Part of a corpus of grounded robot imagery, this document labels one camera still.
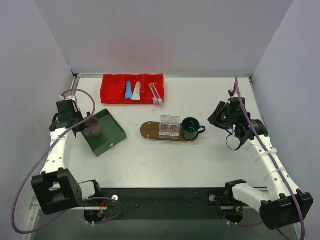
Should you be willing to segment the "dark green enamel mug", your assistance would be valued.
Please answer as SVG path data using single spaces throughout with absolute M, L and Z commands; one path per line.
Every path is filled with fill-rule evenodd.
M 181 123 L 181 127 L 182 137 L 186 140 L 193 140 L 206 131 L 206 127 L 193 117 L 185 118 Z

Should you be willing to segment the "translucent purple cup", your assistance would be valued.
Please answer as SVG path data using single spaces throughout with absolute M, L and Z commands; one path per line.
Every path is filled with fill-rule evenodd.
M 86 128 L 82 133 L 89 138 L 97 138 L 101 135 L 101 126 L 97 118 L 91 117 L 85 122 Z

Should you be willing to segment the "clear plastic bag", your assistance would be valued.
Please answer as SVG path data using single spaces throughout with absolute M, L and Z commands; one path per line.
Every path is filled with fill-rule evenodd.
M 180 136 L 180 116 L 161 115 L 159 122 L 159 137 L 161 139 L 178 139 Z

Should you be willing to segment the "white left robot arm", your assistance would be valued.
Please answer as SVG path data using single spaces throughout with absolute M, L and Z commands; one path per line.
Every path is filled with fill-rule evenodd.
M 69 170 L 72 145 L 77 133 L 85 130 L 86 124 L 74 125 L 83 120 L 77 102 L 70 98 L 56 103 L 58 113 L 49 127 L 50 150 L 39 175 L 33 176 L 31 185 L 42 212 L 45 215 L 82 206 L 86 200 L 90 205 L 101 203 L 103 194 L 96 180 L 78 183 Z

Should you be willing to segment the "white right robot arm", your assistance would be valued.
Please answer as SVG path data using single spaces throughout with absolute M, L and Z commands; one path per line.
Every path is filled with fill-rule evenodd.
M 243 112 L 241 106 L 245 104 L 245 98 L 221 101 L 208 122 L 239 140 L 240 147 L 247 150 L 260 171 L 268 192 L 239 179 L 225 184 L 226 197 L 229 202 L 242 202 L 255 209 L 270 230 L 296 224 L 307 216 L 313 197 L 309 192 L 302 192 L 290 178 L 265 125 L 259 119 L 251 119 L 249 112 Z

